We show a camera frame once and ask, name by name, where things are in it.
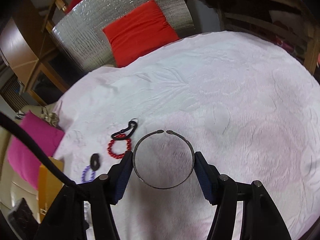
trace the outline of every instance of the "purple beaded bracelet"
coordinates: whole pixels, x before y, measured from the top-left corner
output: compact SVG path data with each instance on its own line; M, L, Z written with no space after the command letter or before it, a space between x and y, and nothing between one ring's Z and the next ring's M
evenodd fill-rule
M86 183L86 182L91 182L94 180L95 176L96 176L96 172L95 171L91 171L91 178L90 180L85 180L85 176L87 174L87 172L90 170L90 165L86 166L86 168L84 169L84 171L82 171L82 176L81 176L81 182L82 183Z

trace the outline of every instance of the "white textured bedspread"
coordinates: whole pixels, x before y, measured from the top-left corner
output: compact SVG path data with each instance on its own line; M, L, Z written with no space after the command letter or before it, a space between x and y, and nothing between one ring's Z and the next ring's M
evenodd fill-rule
M137 118L133 146L149 132L173 130L220 173L261 180L293 240L320 215L320 86L269 42L233 32L185 38L126 68L87 74L56 108L66 134L54 157L64 158L77 183L93 153L101 156L97 176L120 162L107 153L110 135ZM124 145L116 142L115 151ZM172 186L188 173L190 158L183 141L154 135L141 144L137 165L150 183ZM133 171L112 211L121 240L206 239L215 207L194 173L177 188L156 190ZM234 239L241 216L239 203Z

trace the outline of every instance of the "red pillow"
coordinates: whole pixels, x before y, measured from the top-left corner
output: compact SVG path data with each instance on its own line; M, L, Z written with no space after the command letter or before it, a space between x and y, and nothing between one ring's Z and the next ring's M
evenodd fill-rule
M155 0L140 5L102 31L111 44L118 67L125 67L138 57L179 39Z

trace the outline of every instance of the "wooden cabinet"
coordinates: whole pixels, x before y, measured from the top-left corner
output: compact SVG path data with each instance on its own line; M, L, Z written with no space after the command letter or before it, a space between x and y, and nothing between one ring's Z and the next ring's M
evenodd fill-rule
M40 105L59 99L69 85L52 67L60 52L47 31L43 19L30 0L23 0L0 35L4 61Z
M52 157L49 158L60 171L63 171L63 162ZM39 214L41 222L62 186L62 182L58 180L43 164L41 164L39 168L38 181Z

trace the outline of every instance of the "red beaded bracelet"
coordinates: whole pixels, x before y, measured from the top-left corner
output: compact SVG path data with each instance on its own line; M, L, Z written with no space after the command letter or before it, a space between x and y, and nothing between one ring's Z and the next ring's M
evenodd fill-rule
M116 135L115 137L116 138L125 137L125 134L124 133L120 133L120 134ZM127 141L127 151L131 151L131 139L128 138L128 139L125 139L125 140ZM119 155L113 153L111 148L112 148L114 143L115 143L115 140L113 140L113 139L109 142L109 144L108 144L108 154L113 158L122 159L124 154L125 154L125 152L122 153L122 154L119 154Z

